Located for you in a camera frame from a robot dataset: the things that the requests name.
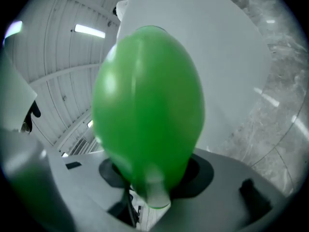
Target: floor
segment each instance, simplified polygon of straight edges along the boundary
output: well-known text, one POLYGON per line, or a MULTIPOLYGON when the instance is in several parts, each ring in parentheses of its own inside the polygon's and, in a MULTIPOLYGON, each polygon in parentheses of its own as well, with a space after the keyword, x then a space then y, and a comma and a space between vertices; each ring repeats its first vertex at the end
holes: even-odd
POLYGON ((309 162, 309 47, 282 0, 232 0, 255 24, 272 67, 249 118, 209 151, 252 166, 285 195, 301 186, 309 162))

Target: balloon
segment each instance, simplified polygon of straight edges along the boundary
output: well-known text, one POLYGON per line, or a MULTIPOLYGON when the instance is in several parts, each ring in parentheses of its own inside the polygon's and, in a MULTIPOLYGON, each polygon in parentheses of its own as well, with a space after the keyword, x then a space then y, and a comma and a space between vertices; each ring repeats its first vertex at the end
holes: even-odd
POLYGON ((147 202, 181 181, 204 114, 193 61, 161 28, 142 27, 118 42, 99 70, 92 104, 95 136, 147 202))

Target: vent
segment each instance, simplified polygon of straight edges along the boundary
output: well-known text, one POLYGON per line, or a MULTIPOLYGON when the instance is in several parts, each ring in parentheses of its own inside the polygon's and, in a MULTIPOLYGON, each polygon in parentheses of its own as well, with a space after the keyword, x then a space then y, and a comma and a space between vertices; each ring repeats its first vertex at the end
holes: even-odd
POLYGON ((81 138, 72 150, 71 155, 78 155, 86 143, 87 140, 85 138, 81 138))

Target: white table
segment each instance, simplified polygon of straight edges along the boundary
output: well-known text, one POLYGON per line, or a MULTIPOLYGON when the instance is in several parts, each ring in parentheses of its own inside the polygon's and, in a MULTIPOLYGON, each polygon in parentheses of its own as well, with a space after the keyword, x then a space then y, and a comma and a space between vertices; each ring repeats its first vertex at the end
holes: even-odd
POLYGON ((197 147, 215 147, 248 116, 263 89, 270 52, 230 0, 129 0, 118 40, 136 29, 165 29, 191 55, 202 82, 206 121, 197 147))

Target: concrete floor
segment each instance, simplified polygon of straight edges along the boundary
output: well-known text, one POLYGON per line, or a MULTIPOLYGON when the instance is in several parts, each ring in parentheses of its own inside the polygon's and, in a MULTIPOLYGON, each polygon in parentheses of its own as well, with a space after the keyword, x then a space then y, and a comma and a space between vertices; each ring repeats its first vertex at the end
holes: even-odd
POLYGON ((282 0, 232 0, 256 25, 272 55, 261 95, 245 122, 211 152, 252 166, 285 195, 309 162, 309 48, 282 0))

